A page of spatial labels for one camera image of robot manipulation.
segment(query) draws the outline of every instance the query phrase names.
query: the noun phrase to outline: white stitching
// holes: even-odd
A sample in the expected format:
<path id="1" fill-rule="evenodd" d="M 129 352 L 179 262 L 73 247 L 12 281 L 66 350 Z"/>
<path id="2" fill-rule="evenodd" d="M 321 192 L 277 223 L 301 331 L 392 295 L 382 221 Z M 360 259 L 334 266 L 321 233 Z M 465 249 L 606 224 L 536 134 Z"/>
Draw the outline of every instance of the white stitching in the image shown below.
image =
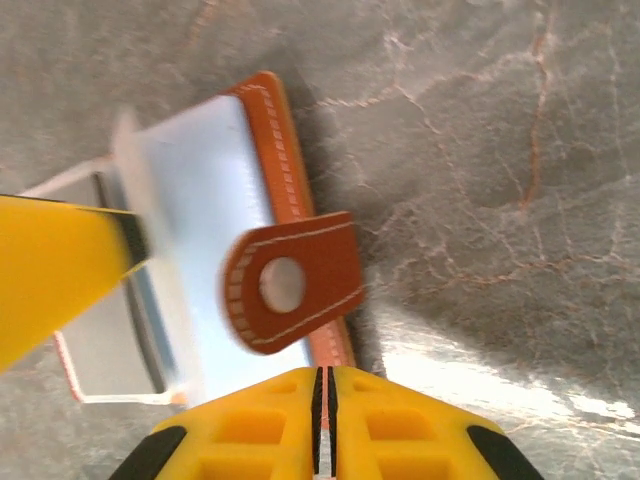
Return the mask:
<path id="1" fill-rule="evenodd" d="M 264 101 L 264 105 L 265 105 L 265 108 L 267 110 L 267 114 L 271 117 L 269 119 L 269 124 L 271 125 L 271 129 L 272 129 L 271 133 L 272 133 L 273 138 L 275 140 L 276 149 L 279 150 L 278 159 L 280 160 L 280 169 L 282 170 L 283 179 L 285 181 L 285 190 L 288 193 L 287 197 L 288 197 L 288 200 L 289 200 L 291 213 L 293 214 L 293 217 L 294 217 L 295 220 L 300 220 L 301 219 L 300 208 L 298 207 L 298 199 L 296 198 L 296 191 L 295 191 L 295 188 L 294 188 L 293 177 L 289 173 L 291 171 L 291 168 L 289 166 L 289 158 L 287 157 L 286 150 L 284 148 L 284 144 L 281 141 L 282 132 L 280 130 L 280 123 L 278 122 L 278 118 L 277 118 L 277 111 L 273 108 L 273 102 L 271 100 L 271 94 L 262 85 L 255 85 L 255 84 L 243 85 L 241 87 L 241 90 L 243 92 L 249 92 L 249 91 L 252 91 L 252 90 L 259 90 L 260 93 L 262 93 L 262 100 Z M 340 228 L 345 228 L 345 227 L 348 227 L 348 226 L 351 226 L 351 225 L 352 225 L 352 222 L 347 222 L 347 223 L 342 223 L 340 225 L 334 225 L 332 227 L 322 228 L 320 230 L 316 230 L 316 231 L 313 231 L 313 232 L 304 232 L 304 233 L 300 233 L 300 234 L 296 234 L 296 235 L 276 237 L 276 238 L 273 238 L 273 239 L 270 239 L 270 240 L 266 240 L 266 241 L 263 241 L 263 242 L 253 243 L 253 244 L 249 245 L 245 249 L 244 255 L 238 261 L 238 263 L 236 264 L 234 270 L 231 273 L 231 278 L 237 280 L 238 278 L 242 279 L 244 277 L 244 269 L 251 263 L 251 258 L 253 256 L 253 254 L 255 253 L 256 249 L 261 247 L 261 246 L 270 245 L 270 244 L 277 243 L 277 242 L 280 242 L 280 241 L 283 241 L 283 240 L 290 240 L 290 239 L 295 239 L 295 238 L 319 235 L 319 234 L 322 234 L 322 233 L 327 233 L 327 232 L 330 232 L 330 231 L 338 230 Z M 245 309 L 244 309 L 244 305 L 242 303 L 242 296 L 240 296 L 240 298 L 238 300 L 236 300 L 235 298 L 231 298 L 231 297 L 235 297 L 235 295 L 232 295 L 232 293 L 233 294 L 236 293 L 235 288 L 233 288 L 235 286 L 237 286 L 237 284 L 235 284 L 235 282 L 234 282 L 234 284 L 230 284 L 229 285 L 229 288 L 227 289 L 227 292 L 226 292 L 227 293 L 227 298 L 228 298 L 228 300 L 233 301 L 234 304 L 235 303 L 240 303 L 239 308 L 238 308 L 238 306 L 236 306 L 234 308 L 234 310 L 236 310 L 236 312 L 238 312 L 238 310 L 240 312 L 244 312 Z M 275 340 L 278 340 L 279 338 L 282 338 L 285 335 L 288 335 L 289 333 L 295 332 L 296 330 L 298 330 L 299 328 L 303 327 L 307 323 L 315 320 L 318 317 L 321 317 L 321 316 L 329 313 L 331 310 L 339 307 L 340 305 L 348 302 L 349 300 L 351 300 L 352 298 L 354 298 L 355 296 L 360 294 L 360 292 L 362 292 L 362 289 L 363 289 L 363 287 L 361 287 L 361 286 L 358 287 L 356 290 L 354 290 L 352 293 L 350 293 L 349 295 L 344 297 L 342 300 L 339 300 L 338 302 L 336 302 L 336 303 L 330 305 L 329 307 L 327 307 L 327 308 L 315 313 L 314 315 L 311 315 L 311 316 L 305 318 L 304 320 L 301 320 L 297 324 L 292 325 L 291 327 L 287 328 L 283 332 L 280 332 L 280 333 L 274 335 L 273 337 L 267 338 L 267 339 L 256 338 L 256 335 L 251 330 L 250 326 L 248 328 L 242 328 L 242 327 L 244 327 L 244 325 L 247 325 L 247 323 L 246 323 L 245 317 L 242 316 L 241 314 L 233 316 L 233 313 L 232 313 L 231 321 L 235 324 L 236 328 L 238 329 L 238 334 L 240 336 L 242 336 L 243 338 L 245 338 L 249 343 L 251 343 L 253 345 L 256 345 L 256 344 L 264 345 L 264 344 L 272 343 Z M 338 354 L 338 351 L 337 351 L 337 343 L 336 343 L 335 337 L 333 335 L 333 332 L 331 332 L 330 329 L 327 329 L 327 332 L 328 332 L 329 337 L 330 337 L 329 338 L 329 344 L 330 344 L 330 348 L 331 348 L 331 353 L 333 353 L 334 361 L 335 361 L 336 365 L 339 365 L 339 364 L 341 364 L 341 360 L 339 358 L 339 354 Z"/>

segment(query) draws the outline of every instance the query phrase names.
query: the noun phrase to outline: orange leather case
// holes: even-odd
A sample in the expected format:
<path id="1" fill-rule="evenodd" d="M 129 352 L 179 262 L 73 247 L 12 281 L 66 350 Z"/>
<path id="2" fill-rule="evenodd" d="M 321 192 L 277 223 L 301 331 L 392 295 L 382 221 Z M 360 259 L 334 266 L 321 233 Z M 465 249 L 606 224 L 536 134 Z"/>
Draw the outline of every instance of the orange leather case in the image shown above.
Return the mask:
<path id="1" fill-rule="evenodd" d="M 245 344 L 262 353 L 277 351 L 308 333 L 317 365 L 355 365 L 340 316 L 363 299 L 350 215 L 315 217 L 284 88 L 273 73 L 260 72 L 226 94 L 237 96 L 245 106 L 277 223 L 248 232 L 224 267 L 225 304 L 233 328 Z M 286 318 L 278 320 L 266 309 L 259 295 L 259 267 L 279 254 L 293 256 L 311 278 L 306 300 L 289 327 Z M 327 269 L 327 264 L 335 268 Z"/>

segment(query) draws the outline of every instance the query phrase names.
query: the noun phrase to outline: gray marble countertop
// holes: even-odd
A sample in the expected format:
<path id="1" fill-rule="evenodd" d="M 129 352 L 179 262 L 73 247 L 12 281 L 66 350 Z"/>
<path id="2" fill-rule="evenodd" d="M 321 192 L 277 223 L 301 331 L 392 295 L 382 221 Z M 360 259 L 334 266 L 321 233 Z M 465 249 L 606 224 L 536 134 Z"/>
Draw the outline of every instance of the gray marble countertop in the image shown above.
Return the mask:
<path id="1" fill-rule="evenodd" d="M 0 0 L 0 191 L 259 69 L 352 210 L 361 365 L 500 423 L 547 478 L 640 476 L 640 4 Z M 169 412 L 0 380 L 0 476 L 104 478 Z"/>

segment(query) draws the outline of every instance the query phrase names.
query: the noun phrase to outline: marble surface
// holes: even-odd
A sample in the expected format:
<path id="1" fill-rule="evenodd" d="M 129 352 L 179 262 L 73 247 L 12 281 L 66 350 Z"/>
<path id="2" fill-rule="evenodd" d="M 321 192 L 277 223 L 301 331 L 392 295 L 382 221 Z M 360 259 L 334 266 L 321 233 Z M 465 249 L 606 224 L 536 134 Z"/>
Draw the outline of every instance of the marble surface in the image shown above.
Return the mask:
<path id="1" fill-rule="evenodd" d="M 267 68 L 352 210 L 361 365 L 500 423 L 547 478 L 640 476 L 640 4 L 0 0 L 0 190 Z M 169 412 L 0 379 L 0 476 L 104 478 Z"/>

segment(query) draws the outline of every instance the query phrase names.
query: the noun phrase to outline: leather tab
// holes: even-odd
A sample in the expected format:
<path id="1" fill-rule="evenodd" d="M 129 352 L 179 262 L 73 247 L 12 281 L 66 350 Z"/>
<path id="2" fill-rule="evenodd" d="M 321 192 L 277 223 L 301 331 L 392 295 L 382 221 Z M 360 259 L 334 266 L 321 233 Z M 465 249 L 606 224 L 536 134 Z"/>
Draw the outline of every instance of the leather tab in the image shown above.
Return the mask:
<path id="1" fill-rule="evenodd" d="M 261 276 L 273 260 L 302 267 L 301 304 L 289 313 L 269 308 Z M 363 300 L 358 247 L 351 214 L 339 212 L 250 230 L 235 244 L 224 267 L 224 299 L 238 337 L 270 354 L 348 313 Z"/>

